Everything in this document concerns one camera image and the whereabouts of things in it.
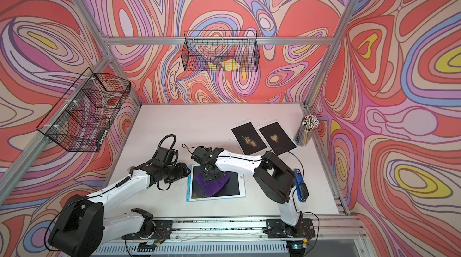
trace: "black mounting plate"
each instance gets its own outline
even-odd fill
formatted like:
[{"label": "black mounting plate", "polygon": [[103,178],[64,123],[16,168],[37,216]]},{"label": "black mounting plate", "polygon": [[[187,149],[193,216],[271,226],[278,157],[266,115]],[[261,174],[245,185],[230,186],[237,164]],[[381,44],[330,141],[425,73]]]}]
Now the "black mounting plate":
[{"label": "black mounting plate", "polygon": [[[164,240],[164,239],[170,239],[171,236],[171,226],[173,224],[172,220],[153,220],[155,223],[154,226],[154,231],[152,236],[149,238],[149,240]],[[140,234],[139,233],[134,233],[134,234],[128,234],[125,236],[122,236],[123,240],[140,240]]]},{"label": "black mounting plate", "polygon": [[305,237],[307,240],[315,237],[314,225],[312,219],[303,218],[298,221],[295,227],[286,225],[281,219],[266,219],[266,227],[264,233],[269,238],[286,238],[289,236],[293,237]]}]

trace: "wire basket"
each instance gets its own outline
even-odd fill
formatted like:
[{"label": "wire basket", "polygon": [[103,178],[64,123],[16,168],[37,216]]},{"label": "wire basket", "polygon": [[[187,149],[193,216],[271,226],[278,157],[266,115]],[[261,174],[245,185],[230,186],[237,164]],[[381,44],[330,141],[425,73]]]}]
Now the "wire basket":
[{"label": "wire basket", "polygon": [[254,71],[259,67],[257,31],[184,31],[185,71]]},{"label": "wire basket", "polygon": [[128,80],[92,73],[49,128],[37,130],[69,152],[98,152],[130,90]]}]

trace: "drawing tablet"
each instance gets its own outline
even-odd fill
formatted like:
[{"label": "drawing tablet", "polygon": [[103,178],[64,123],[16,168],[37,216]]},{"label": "drawing tablet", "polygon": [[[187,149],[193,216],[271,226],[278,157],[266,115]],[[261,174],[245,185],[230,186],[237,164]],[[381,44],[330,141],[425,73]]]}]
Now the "drawing tablet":
[{"label": "drawing tablet", "polygon": [[258,127],[258,129],[277,156],[282,155],[287,151],[296,153],[299,150],[282,126],[280,126],[279,122],[272,121]]},{"label": "drawing tablet", "polygon": [[254,128],[251,120],[245,120],[229,126],[234,137],[237,140],[240,150],[245,155],[252,155],[267,148],[266,143]]},{"label": "drawing tablet", "polygon": [[192,164],[189,166],[191,174],[188,177],[187,185],[187,202],[193,201],[202,201],[202,200],[216,200],[216,199],[226,199],[226,198],[237,198],[245,197],[245,181],[243,179],[243,174],[238,174],[235,172],[227,172],[229,174],[229,180],[226,185],[222,187],[216,194],[211,197],[205,195],[203,188],[197,183],[194,179],[194,176],[201,173],[201,167],[199,164]]}]

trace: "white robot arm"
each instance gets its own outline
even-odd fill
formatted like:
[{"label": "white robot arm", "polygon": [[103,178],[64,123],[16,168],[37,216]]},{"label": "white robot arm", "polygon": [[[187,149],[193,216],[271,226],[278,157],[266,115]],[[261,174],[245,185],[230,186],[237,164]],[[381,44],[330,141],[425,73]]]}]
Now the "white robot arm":
[{"label": "white robot arm", "polygon": [[[222,148],[197,147],[192,159],[202,167],[205,181],[222,178],[225,172],[253,176],[266,196],[279,204],[282,221],[289,226],[298,224],[302,214],[297,212],[295,201],[290,198],[295,190],[295,174],[274,153],[268,151],[262,156],[247,156]],[[269,174],[268,169],[274,169],[273,173]]]},{"label": "white robot arm", "polygon": [[[161,180],[171,184],[190,174],[184,163],[176,163],[177,151],[172,149],[175,142],[165,149],[160,148],[163,140],[152,159],[131,168],[125,178],[87,196],[69,198],[50,234],[49,244],[72,257],[89,257],[100,244],[127,234],[150,238],[154,232],[151,213],[135,208],[124,215],[106,216],[137,192],[153,184],[158,186]],[[295,190],[294,172],[274,153],[246,156],[222,148],[198,147],[192,159],[201,165],[205,181],[221,178],[226,172],[253,176],[266,196],[279,204],[282,221],[293,230],[299,226],[302,213],[296,211],[290,198]],[[268,169],[273,169],[273,173],[269,174]]]}]

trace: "black cable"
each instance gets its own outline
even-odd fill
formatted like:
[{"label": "black cable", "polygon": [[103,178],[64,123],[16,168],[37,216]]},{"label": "black cable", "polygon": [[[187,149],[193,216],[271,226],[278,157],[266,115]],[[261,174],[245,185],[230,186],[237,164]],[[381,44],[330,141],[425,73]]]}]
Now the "black cable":
[{"label": "black cable", "polygon": [[73,201],[71,203],[69,203],[69,205],[66,205],[66,207],[62,208],[62,210],[53,218],[53,220],[51,220],[50,224],[48,225],[47,227],[47,230],[45,230],[45,235],[43,236],[43,245],[45,245],[45,248],[48,250],[48,251],[51,251],[51,252],[60,252],[61,250],[54,250],[54,249],[50,249],[47,245],[47,232],[48,230],[50,229],[51,227],[51,224],[53,224],[55,222],[55,219],[58,218],[59,214],[62,213],[62,211],[66,210],[67,207],[71,206],[72,204],[74,203],[77,203],[77,202],[80,202],[80,201],[84,201],[84,200],[88,200],[90,198],[94,198],[94,197],[98,197],[98,196],[101,196],[102,194],[99,194],[99,195],[96,195],[96,196],[92,196],[92,197],[86,197],[86,198],[83,198],[83,199],[80,199],[80,200],[76,200],[76,201]]},{"label": "black cable", "polygon": [[310,213],[310,214],[314,215],[314,216],[317,218],[317,221],[319,222],[319,225],[317,226],[317,233],[315,234],[315,243],[314,243],[314,245],[312,245],[312,248],[309,249],[309,251],[307,251],[306,253],[304,253],[304,256],[305,256],[305,255],[309,254],[309,252],[312,251],[312,249],[314,249],[315,245],[317,244],[317,239],[319,238],[319,230],[320,230],[320,219],[319,219],[319,217],[318,217],[316,214],[314,214],[314,213],[312,213],[312,212],[302,212],[302,213],[303,213],[303,214],[304,214],[304,213]]},{"label": "black cable", "polygon": [[160,188],[160,181],[157,182],[157,189],[160,190],[160,191],[166,191],[166,190],[170,189],[170,187],[171,187],[171,183],[169,183],[168,188],[162,189],[162,188]]},{"label": "black cable", "polygon": [[216,159],[221,158],[221,157],[226,157],[226,158],[230,157],[230,158],[242,159],[242,160],[250,161],[250,162],[262,161],[262,159],[259,159],[259,160],[248,160],[248,159],[240,158],[240,157],[237,157],[237,156],[218,156],[218,157],[216,157]]},{"label": "black cable", "polygon": [[126,238],[125,238],[125,248],[126,248],[126,251],[128,252],[128,255],[130,255],[130,257],[133,257],[133,255],[128,250],[128,246],[126,245]]},{"label": "black cable", "polygon": [[[301,168],[303,169],[303,173],[301,174],[301,178],[302,178],[302,180],[304,180],[304,166],[303,166],[303,163],[301,163],[301,160],[299,160],[299,158],[298,158],[295,154],[291,153],[289,150],[286,150],[286,149],[284,149],[284,148],[272,148],[272,149],[270,149],[269,151],[272,151],[272,150],[274,150],[274,149],[284,150],[285,152],[288,152],[288,153],[290,153],[291,155],[293,155],[293,156],[298,160],[299,164],[301,165]],[[295,191],[298,190],[298,188],[299,188],[300,185],[301,185],[301,182],[300,182],[300,183],[296,186],[296,188],[293,190],[293,193],[291,193],[291,198],[294,197]],[[293,200],[293,205],[295,206],[296,212],[298,212],[298,209],[296,208],[296,202],[295,202],[294,200]]]},{"label": "black cable", "polygon": [[184,149],[187,149],[191,155],[192,155],[192,152],[191,152],[189,149],[199,148],[199,147],[200,147],[200,148],[203,148],[203,149],[206,150],[206,147],[205,147],[205,146],[188,147],[188,146],[187,146],[186,144],[184,144],[184,143],[182,144],[182,147],[183,147]]},{"label": "black cable", "polygon": [[170,146],[170,149],[173,149],[173,146],[174,146],[174,144],[176,143],[176,135],[175,135],[175,134],[168,134],[168,135],[166,135],[165,137],[163,137],[163,139],[160,140],[160,143],[159,143],[158,146],[157,146],[157,150],[160,148],[160,146],[162,145],[163,141],[164,141],[165,139],[169,138],[169,137],[173,137],[173,138],[174,138],[173,144],[171,144],[171,146]]}]

